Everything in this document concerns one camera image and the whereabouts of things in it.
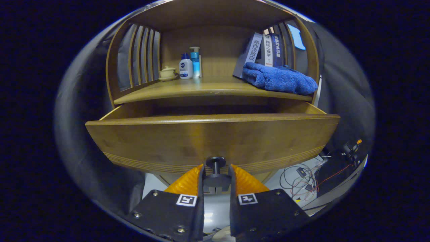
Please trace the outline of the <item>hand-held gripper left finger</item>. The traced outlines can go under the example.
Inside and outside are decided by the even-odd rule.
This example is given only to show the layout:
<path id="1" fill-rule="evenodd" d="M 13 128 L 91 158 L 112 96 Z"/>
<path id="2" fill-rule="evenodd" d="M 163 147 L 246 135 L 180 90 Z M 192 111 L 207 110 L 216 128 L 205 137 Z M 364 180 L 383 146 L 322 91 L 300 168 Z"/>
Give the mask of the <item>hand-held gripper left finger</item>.
<path id="1" fill-rule="evenodd" d="M 152 236 L 172 242 L 203 240 L 205 165 L 186 172 L 164 191 L 151 190 L 126 216 Z"/>

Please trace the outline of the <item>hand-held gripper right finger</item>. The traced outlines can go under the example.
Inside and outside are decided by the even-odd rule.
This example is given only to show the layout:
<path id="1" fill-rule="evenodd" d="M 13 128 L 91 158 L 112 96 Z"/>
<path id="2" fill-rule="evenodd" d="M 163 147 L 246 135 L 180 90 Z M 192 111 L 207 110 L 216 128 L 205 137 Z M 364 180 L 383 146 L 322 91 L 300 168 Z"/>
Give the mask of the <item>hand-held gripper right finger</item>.
<path id="1" fill-rule="evenodd" d="M 230 235 L 237 242 L 272 242 L 310 220 L 283 189 L 269 190 L 233 164 L 230 176 Z"/>

